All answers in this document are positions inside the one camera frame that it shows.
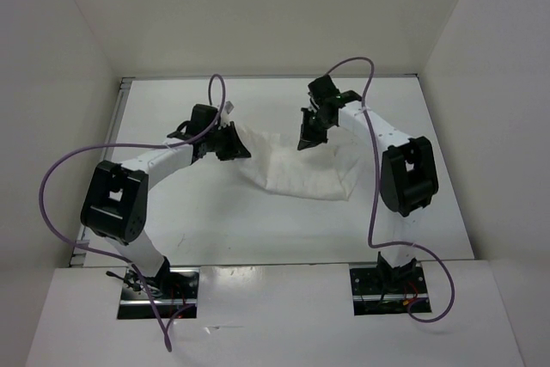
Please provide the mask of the white pleated skirt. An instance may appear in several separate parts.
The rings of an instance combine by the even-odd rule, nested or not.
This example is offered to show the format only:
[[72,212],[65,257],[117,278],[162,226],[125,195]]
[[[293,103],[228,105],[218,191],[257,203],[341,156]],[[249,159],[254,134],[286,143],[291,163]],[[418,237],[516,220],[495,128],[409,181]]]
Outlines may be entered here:
[[298,150],[284,134],[236,128],[251,156],[236,169],[257,187],[301,199],[348,200],[364,171],[366,157],[354,143],[322,144]]

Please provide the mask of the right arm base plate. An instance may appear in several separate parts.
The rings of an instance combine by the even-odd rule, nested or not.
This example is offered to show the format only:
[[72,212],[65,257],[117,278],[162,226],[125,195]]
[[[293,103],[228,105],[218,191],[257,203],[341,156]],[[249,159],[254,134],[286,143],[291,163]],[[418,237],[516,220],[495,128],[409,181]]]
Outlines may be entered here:
[[409,304],[414,314],[431,312],[421,266],[416,266],[411,276],[392,286],[383,284],[374,266],[351,267],[349,273],[355,316],[405,314]]

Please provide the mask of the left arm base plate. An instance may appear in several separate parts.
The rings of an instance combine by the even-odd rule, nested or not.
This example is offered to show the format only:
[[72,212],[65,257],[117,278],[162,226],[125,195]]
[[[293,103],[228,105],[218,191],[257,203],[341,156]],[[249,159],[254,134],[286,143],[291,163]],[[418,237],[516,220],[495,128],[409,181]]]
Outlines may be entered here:
[[[156,284],[150,284],[150,293],[154,298],[156,308],[163,320],[195,319],[198,311],[199,269],[197,267],[175,267],[172,273],[177,273],[175,286],[163,291]],[[150,306],[145,288],[137,274],[128,269],[124,276],[107,272],[112,278],[122,282],[119,300],[118,320],[154,319],[155,314]]]

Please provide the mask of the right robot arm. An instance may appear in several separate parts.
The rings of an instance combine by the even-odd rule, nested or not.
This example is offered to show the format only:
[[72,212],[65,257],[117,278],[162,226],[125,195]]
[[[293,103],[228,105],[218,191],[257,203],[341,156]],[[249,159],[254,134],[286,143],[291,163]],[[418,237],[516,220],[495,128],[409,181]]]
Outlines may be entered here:
[[416,260],[414,231],[420,211],[439,188],[431,142],[399,131],[371,108],[353,101],[303,108],[297,148],[326,143],[332,127],[343,128],[373,150],[375,193],[367,242],[379,252],[378,285],[395,292],[405,284],[406,270]]

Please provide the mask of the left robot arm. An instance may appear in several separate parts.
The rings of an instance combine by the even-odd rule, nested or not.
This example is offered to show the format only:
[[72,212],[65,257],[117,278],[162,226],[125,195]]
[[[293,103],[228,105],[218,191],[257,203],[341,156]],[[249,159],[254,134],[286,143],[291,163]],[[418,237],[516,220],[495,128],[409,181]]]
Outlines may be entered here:
[[100,162],[84,200],[81,223],[115,247],[142,274],[140,286],[149,296],[165,296],[171,287],[170,264],[145,231],[149,191],[175,172],[208,153],[220,161],[246,159],[250,152],[234,122],[216,125],[199,140],[185,144],[174,132],[164,144],[122,163]]

